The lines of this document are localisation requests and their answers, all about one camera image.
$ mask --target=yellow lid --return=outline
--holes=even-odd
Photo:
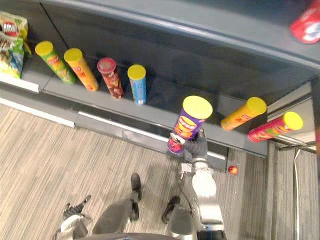
[[[196,119],[207,119],[213,112],[211,104],[200,96],[187,96],[182,107],[187,114]]]
[[[131,80],[140,80],[146,76],[146,69],[144,66],[139,64],[134,64],[128,69],[128,77]]]
[[[288,126],[289,129],[298,130],[301,129],[304,125],[304,121],[299,116],[298,113],[294,111],[287,111],[283,115],[284,124]]]
[[[70,48],[67,51],[65,51],[63,58],[66,62],[74,62],[79,61],[82,58],[82,52],[79,48]]]
[[[41,41],[35,46],[35,53],[39,56],[45,56],[54,50],[54,45],[50,41]]]
[[[246,101],[246,106],[248,109],[257,115],[263,114],[267,110],[267,104],[259,97],[250,97],[248,101]]]

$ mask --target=purple pringles can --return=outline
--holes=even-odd
[[[183,100],[180,115],[175,123],[173,133],[185,140],[191,140],[201,128],[204,121],[211,116],[213,107],[200,96],[188,96]],[[181,154],[184,147],[170,136],[168,148],[174,154]]]

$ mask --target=pink pringles can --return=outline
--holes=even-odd
[[[293,130],[299,130],[303,125],[304,121],[299,114],[293,111],[288,111],[284,115],[249,131],[248,138],[252,142],[259,143]]]

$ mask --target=green pringles can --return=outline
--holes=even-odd
[[[45,63],[51,68],[52,71],[54,71],[54,73],[62,80],[62,82],[65,84],[73,84],[76,81],[76,76],[67,67],[66,63],[60,59],[52,42],[39,42],[35,46],[35,53],[45,61]]]

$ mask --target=person's leg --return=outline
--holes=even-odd
[[[132,193],[128,198],[112,203],[104,210],[92,230],[93,234],[122,233],[129,218],[131,221],[138,220],[141,181],[136,173],[131,176],[131,186]]]
[[[181,240],[196,240],[197,231],[191,212],[180,205],[180,199],[174,196],[168,203],[162,221],[168,223],[166,234]]]

